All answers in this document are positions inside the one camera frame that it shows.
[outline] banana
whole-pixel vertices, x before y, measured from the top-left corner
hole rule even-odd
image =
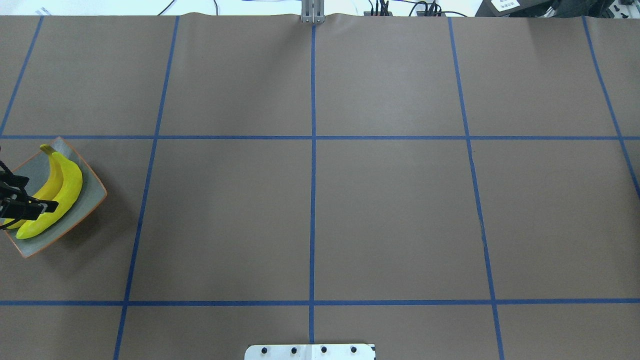
[[[47,182],[44,183],[44,185],[33,195],[33,197],[40,200],[52,200],[58,192],[60,192],[60,188],[62,187],[62,169],[60,169],[60,164],[49,152],[43,149],[43,147],[48,147],[48,145],[41,145],[40,150],[44,151],[49,159],[49,178],[47,179]],[[13,221],[13,219],[8,218],[4,223],[8,224],[11,221]],[[26,221],[27,220],[20,220],[8,227],[8,229],[17,229]]]
[[[51,146],[43,145],[40,148],[60,164],[63,178],[62,187],[60,192],[53,198],[53,201],[58,202],[58,207],[52,213],[40,214],[36,220],[27,220],[15,235],[18,239],[32,238],[55,224],[76,202],[80,195],[80,190],[82,190],[82,172],[76,163],[65,158],[64,155],[55,151]]]

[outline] white mounting plate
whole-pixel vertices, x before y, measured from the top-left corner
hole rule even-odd
[[[244,352],[244,360],[375,359],[376,346],[370,344],[252,345]]]

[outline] banana stem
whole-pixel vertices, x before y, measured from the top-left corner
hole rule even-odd
[[[54,152],[56,152],[56,149],[52,148],[50,145],[47,145],[47,144],[45,144],[45,143],[43,143],[43,144],[40,146],[40,150],[42,150],[42,151],[43,151],[45,154],[47,154],[47,155],[51,155],[51,154],[53,154]]]

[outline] silver metal hinge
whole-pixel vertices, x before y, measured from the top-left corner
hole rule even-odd
[[[324,22],[324,0],[302,0],[300,19],[305,24],[322,24]]]

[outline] white sticker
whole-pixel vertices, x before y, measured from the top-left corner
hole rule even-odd
[[[499,12],[504,12],[520,6],[518,0],[491,0],[491,4],[493,4]]]

